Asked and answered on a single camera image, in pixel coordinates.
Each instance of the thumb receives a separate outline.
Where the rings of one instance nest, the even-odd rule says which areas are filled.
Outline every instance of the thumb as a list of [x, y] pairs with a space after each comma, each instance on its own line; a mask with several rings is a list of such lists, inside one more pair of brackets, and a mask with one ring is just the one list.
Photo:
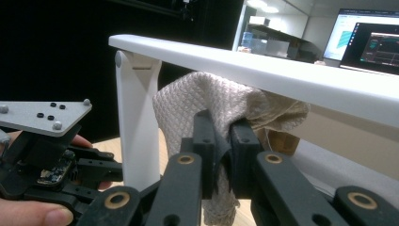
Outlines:
[[73, 221], [73, 214], [58, 204], [0, 199], [0, 226], [65, 226]]

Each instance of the computer monitor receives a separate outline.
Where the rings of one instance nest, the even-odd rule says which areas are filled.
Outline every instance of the computer monitor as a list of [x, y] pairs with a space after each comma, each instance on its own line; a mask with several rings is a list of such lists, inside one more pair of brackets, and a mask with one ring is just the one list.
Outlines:
[[356, 23], [399, 24], [399, 11], [341, 8], [332, 29], [324, 58], [341, 60]]
[[399, 24], [356, 23], [340, 67], [399, 74]]

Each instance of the white table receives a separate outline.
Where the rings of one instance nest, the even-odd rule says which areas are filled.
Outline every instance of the white table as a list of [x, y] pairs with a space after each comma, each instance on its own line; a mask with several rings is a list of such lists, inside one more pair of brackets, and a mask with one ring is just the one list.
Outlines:
[[311, 104], [292, 133], [399, 180], [399, 76], [361, 73], [134, 35], [117, 35], [120, 137], [125, 184], [159, 179], [152, 96], [162, 61]]

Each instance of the beige towel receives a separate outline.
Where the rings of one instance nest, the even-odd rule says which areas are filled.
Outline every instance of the beige towel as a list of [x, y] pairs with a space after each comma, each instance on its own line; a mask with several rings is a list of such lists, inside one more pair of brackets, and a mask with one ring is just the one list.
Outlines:
[[[210, 73], [190, 73], [167, 85], [154, 96], [153, 107], [169, 157], [180, 151], [182, 137], [192, 137], [194, 115], [201, 110], [210, 110], [216, 132], [224, 138], [230, 125], [243, 118], [255, 131], [288, 131], [303, 122], [310, 110], [308, 104]], [[228, 190], [223, 168], [219, 175], [218, 194], [202, 201], [204, 221], [207, 225], [232, 225], [238, 201]]]

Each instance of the black wall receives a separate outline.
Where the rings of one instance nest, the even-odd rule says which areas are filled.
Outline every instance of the black wall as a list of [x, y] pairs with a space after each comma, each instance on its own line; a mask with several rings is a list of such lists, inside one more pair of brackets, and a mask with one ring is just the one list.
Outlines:
[[[0, 100], [83, 101], [81, 135], [119, 135], [114, 55], [108, 38], [135, 34], [231, 49], [243, 2], [198, 0], [194, 22], [107, 1], [0, 3]], [[188, 70], [164, 64], [160, 88]]]

